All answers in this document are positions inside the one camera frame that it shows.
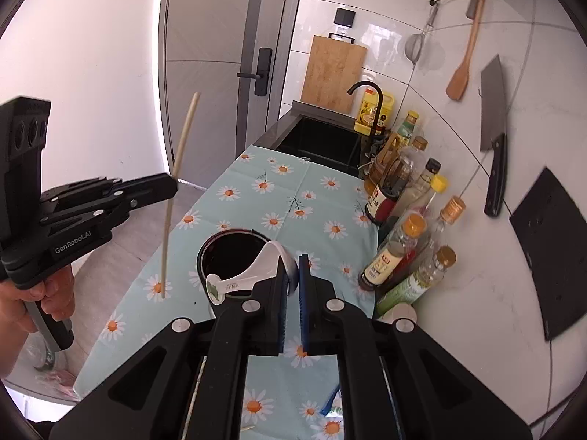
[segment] faucet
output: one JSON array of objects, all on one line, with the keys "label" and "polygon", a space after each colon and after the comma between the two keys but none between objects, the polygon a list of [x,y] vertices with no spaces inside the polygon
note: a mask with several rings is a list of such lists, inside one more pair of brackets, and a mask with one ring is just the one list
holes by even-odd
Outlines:
[{"label": "faucet", "polygon": [[373,119],[373,125],[371,126],[371,132],[369,132],[369,151],[371,150],[371,146],[373,145],[373,141],[375,140],[375,131],[377,130],[377,122],[379,121],[379,115],[381,114],[381,106],[383,105],[383,93],[381,88],[371,81],[359,81],[354,83],[350,89],[346,92],[348,95],[352,95],[353,92],[357,90],[357,88],[361,86],[371,86],[373,89],[377,91],[378,95],[378,102],[377,102],[377,109],[375,110],[375,118]]}]

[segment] black sink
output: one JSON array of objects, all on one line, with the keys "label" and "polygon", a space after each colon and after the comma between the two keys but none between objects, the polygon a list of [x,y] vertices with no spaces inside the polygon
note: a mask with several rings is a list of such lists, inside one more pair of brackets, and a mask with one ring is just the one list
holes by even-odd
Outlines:
[{"label": "black sink", "polygon": [[302,117],[277,150],[357,177],[360,145],[355,131]]}]

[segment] gold bottle cap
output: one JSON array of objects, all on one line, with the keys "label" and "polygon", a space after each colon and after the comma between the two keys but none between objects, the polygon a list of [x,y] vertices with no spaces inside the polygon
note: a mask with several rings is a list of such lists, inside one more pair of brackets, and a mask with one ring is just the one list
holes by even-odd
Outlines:
[{"label": "gold bottle cap", "polygon": [[414,137],[414,142],[412,142],[412,145],[418,150],[425,151],[426,147],[428,147],[428,141],[424,139],[424,137],[417,135]]},{"label": "gold bottle cap", "polygon": [[433,189],[433,191],[442,194],[442,192],[444,192],[448,187],[448,180],[444,175],[437,173],[434,177],[432,177],[430,187]]},{"label": "gold bottle cap", "polygon": [[445,268],[450,268],[457,262],[457,254],[450,246],[441,246],[436,252],[436,259]]},{"label": "gold bottle cap", "polygon": [[412,213],[401,226],[407,236],[418,238],[426,230],[426,221],[418,213]]},{"label": "gold bottle cap", "polygon": [[451,197],[446,206],[440,211],[440,216],[448,224],[453,224],[461,216],[461,213],[466,207],[462,198],[455,195]]}]

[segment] floral tablecloth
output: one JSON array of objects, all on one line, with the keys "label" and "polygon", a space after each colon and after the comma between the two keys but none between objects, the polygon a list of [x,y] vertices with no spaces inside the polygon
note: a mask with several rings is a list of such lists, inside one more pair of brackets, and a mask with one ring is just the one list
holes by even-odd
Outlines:
[{"label": "floral tablecloth", "polygon": [[[87,395],[176,317],[210,319],[196,270],[202,244],[215,232],[255,229],[295,258],[309,255],[312,274],[368,316],[374,298],[359,290],[357,271],[376,251],[375,227],[363,213],[361,180],[291,155],[249,147],[183,217],[169,238],[167,295],[161,298],[160,249],[106,323],[74,389]],[[338,384],[336,357],[306,355],[300,342],[298,293],[288,298],[284,354],[249,359],[242,439],[342,440],[342,424],[319,410]]]}]

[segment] kitchen knife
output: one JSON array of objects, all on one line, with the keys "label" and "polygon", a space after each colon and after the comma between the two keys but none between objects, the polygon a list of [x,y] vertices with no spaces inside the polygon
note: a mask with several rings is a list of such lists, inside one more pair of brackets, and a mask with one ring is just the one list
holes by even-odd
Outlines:
[{"label": "kitchen knife", "polygon": [[506,191],[507,136],[506,90],[497,54],[481,72],[481,150],[493,149],[493,163],[485,209],[487,216],[497,217]]}]

